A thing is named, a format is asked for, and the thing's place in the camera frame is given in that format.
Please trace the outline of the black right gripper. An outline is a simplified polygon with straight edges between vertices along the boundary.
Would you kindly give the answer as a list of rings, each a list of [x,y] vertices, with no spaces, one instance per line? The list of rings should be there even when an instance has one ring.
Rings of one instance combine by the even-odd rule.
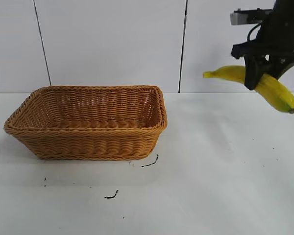
[[[231,55],[245,60],[245,83],[249,90],[254,90],[261,77],[268,74],[278,80],[294,66],[294,42],[270,41],[260,43],[256,40],[236,44]],[[269,62],[265,55],[270,55]]]

